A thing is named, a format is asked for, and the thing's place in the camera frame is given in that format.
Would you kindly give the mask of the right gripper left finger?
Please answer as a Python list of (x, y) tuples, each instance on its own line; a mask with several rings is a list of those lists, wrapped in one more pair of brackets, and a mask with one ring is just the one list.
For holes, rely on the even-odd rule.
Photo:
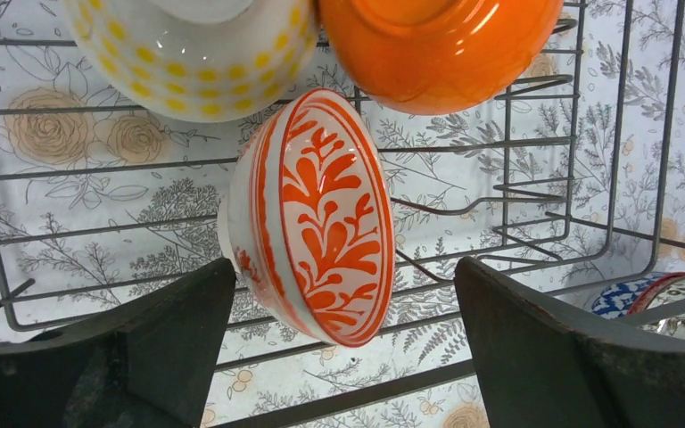
[(196, 427), (232, 308), (228, 259), (19, 343), (0, 343), (0, 427)]

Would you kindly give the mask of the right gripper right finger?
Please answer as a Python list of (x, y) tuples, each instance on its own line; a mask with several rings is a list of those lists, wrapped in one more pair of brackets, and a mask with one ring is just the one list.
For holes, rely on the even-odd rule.
[(685, 427), (685, 341), (599, 317), (482, 262), (454, 285), (493, 427)]

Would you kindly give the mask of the blue patterned bowl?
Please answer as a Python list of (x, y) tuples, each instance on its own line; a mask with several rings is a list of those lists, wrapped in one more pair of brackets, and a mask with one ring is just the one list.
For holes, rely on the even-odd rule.
[(600, 317), (615, 319), (628, 313), (632, 304), (647, 288), (668, 277), (669, 274), (650, 273), (640, 279), (610, 284), (586, 306), (586, 309)]

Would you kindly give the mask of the black wire dish rack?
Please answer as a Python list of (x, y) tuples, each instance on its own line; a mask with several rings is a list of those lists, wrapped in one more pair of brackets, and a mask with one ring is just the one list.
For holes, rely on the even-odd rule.
[[(75, 46), (59, 1), (0, 1), (0, 346), (105, 314), (218, 258), (235, 158), (271, 116), (140, 108)], [(382, 151), (400, 256), (360, 350), (296, 333), (235, 286), (196, 427), (484, 427), (451, 277), (470, 256), (588, 307), (685, 271), (685, 1), (572, 1), (523, 78), (470, 110), (370, 100), (325, 38), (328, 87)]]

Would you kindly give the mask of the red patterned white bowl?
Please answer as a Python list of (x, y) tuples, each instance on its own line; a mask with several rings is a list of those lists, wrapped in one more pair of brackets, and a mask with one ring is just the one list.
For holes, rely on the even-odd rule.
[(376, 145), (343, 95), (311, 90), (253, 132), (218, 237), (280, 322), (349, 348), (374, 338), (392, 297), (392, 205)]

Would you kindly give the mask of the orange bowl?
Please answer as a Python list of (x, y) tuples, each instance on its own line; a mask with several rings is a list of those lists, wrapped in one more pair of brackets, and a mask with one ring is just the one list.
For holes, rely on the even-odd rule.
[(510, 86), (546, 44), (562, 12), (549, 0), (320, 0), (338, 62), (378, 103), (444, 115)]

